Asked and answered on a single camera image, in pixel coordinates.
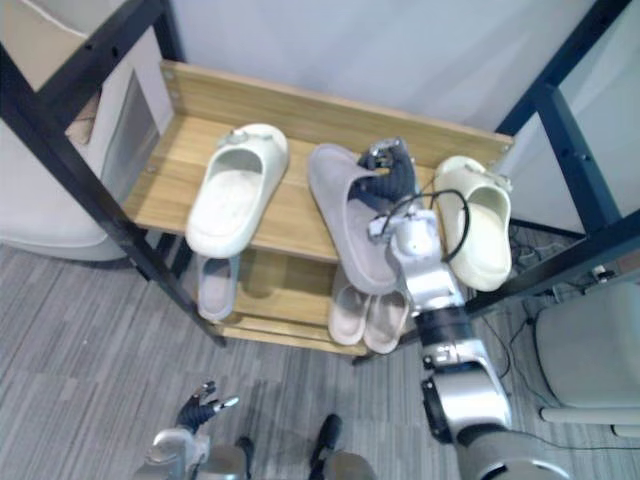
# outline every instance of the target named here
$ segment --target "white chair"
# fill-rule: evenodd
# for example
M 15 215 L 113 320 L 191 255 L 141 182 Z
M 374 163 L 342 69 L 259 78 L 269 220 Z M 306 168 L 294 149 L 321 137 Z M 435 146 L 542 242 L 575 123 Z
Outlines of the white chair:
M 616 425 L 618 434 L 638 434 L 640 285 L 605 284 L 543 310 L 535 336 L 547 383 L 570 407 L 544 408 L 544 420 Z

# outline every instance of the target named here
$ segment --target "black metal frame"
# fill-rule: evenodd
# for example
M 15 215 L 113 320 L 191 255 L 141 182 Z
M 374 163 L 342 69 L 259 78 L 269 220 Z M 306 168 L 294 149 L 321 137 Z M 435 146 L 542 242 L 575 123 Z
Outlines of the black metal frame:
M 145 240 L 144 230 L 124 213 L 65 135 L 65 129 L 101 87 L 113 68 L 151 26 L 162 52 L 178 58 L 172 21 L 164 0 L 124 3 L 35 92 L 2 46 L 0 115 L 42 165 L 122 248 L 145 278 L 151 279 L 218 345 L 226 340 L 197 313 L 197 306 L 165 265 L 162 252 Z M 166 249 L 164 240 L 159 250 Z
M 558 158 L 586 235 L 522 220 L 514 225 L 578 239 L 564 252 L 507 281 L 495 292 L 480 293 L 466 305 L 477 316 L 513 296 L 542 291 L 598 264 L 640 248 L 640 211 L 625 218 L 613 201 L 597 163 L 571 114 L 559 85 L 597 42 L 630 0 L 598 0 L 497 131 L 516 134 L 537 111 Z M 158 282 L 190 318 L 219 344 L 215 327 L 197 314 L 195 302 L 178 278 L 190 255 L 182 241 L 172 269 L 163 258 L 175 238 L 166 235 L 154 250 L 144 232 L 123 212 L 66 138 L 64 131 L 140 36 L 153 26 L 164 58 L 182 60 L 168 0 L 128 0 L 84 42 L 38 91 L 34 92 L 4 47 L 0 57 L 0 113 L 40 162 L 125 251 L 139 271 Z M 416 331 L 401 338 L 418 340 Z M 358 357 L 354 363 L 367 358 Z
M 556 55 L 535 79 L 497 132 L 515 135 L 538 113 L 574 201 L 585 235 L 523 220 L 511 224 L 543 230 L 578 241 L 505 282 L 494 292 L 479 292 L 465 309 L 478 317 L 488 308 L 515 295 L 539 293 L 557 283 L 616 260 L 640 248 L 640 210 L 622 218 L 596 160 L 559 89 L 561 82 L 595 45 L 631 0 L 597 0 Z M 419 340 L 417 330 L 400 338 L 399 347 Z M 356 357 L 354 365 L 375 355 Z

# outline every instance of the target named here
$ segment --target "shoe rack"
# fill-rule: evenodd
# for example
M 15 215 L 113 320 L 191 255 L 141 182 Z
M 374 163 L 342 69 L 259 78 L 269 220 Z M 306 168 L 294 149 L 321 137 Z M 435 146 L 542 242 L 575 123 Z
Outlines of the shoe rack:
M 175 116 L 125 203 L 139 226 L 184 234 L 217 140 L 234 127 L 270 123 L 289 141 L 289 168 L 242 255 L 234 313 L 222 335 L 349 355 L 364 344 L 334 343 L 327 330 L 338 261 L 307 184 L 307 158 L 317 144 L 364 151 L 381 138 L 404 137 L 423 185 L 451 155 L 484 165 L 499 160 L 511 137 L 164 61 Z

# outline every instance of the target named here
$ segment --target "slide sandal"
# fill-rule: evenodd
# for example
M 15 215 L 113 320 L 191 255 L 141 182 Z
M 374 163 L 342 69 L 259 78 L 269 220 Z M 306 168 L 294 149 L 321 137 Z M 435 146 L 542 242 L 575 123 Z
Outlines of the slide sandal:
M 287 139 L 275 127 L 251 124 L 218 143 L 187 221 L 191 249 L 211 258 L 244 250 L 289 164 Z
M 364 334 L 370 296 L 359 292 L 349 283 L 338 266 L 331 290 L 329 335 L 341 345 L 355 345 Z
M 236 300 L 240 256 L 229 259 L 198 255 L 198 313 L 211 323 L 231 315 Z
M 472 158 L 455 156 L 440 164 L 434 186 L 436 191 L 458 190 L 469 204 L 469 232 L 462 249 L 450 262 L 453 273 L 476 290 L 497 289 L 511 271 L 509 180 L 488 172 Z M 462 202 L 455 195 L 444 194 L 437 203 L 450 252 L 464 229 Z
M 356 180 L 376 175 L 356 160 L 339 145 L 319 145 L 309 157 L 309 186 L 349 282 L 361 292 L 382 295 L 396 289 L 397 273 L 388 263 L 386 245 L 369 240 L 369 222 L 380 210 L 372 206 L 375 197 L 350 196 Z
M 389 353 L 398 346 L 409 315 L 409 303 L 400 292 L 371 299 L 364 329 L 364 343 L 376 353 Z

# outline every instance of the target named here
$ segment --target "floor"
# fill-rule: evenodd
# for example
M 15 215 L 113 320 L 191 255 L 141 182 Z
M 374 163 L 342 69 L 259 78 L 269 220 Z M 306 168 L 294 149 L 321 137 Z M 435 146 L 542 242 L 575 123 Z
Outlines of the floor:
M 540 303 L 526 308 L 534 314 Z M 524 318 L 518 300 L 486 317 L 505 340 Z M 476 327 L 500 371 L 504 351 L 482 320 Z M 525 327 L 515 341 L 515 359 L 550 401 L 530 334 Z M 129 478 L 154 434 L 208 379 L 221 397 L 241 399 L 208 431 L 216 443 L 251 436 L 256 479 L 304 479 L 313 438 L 330 412 L 344 419 L 340 446 L 365 456 L 380 479 L 457 479 L 453 449 L 427 429 L 424 377 L 415 346 L 358 368 L 339 355 L 270 344 L 230 340 L 220 349 L 124 262 L 68 262 L 0 246 L 3 479 Z M 542 400 L 513 368 L 504 386 L 517 429 L 562 445 L 640 446 L 607 427 L 540 421 Z M 576 479 L 640 478 L 637 450 L 545 450 Z

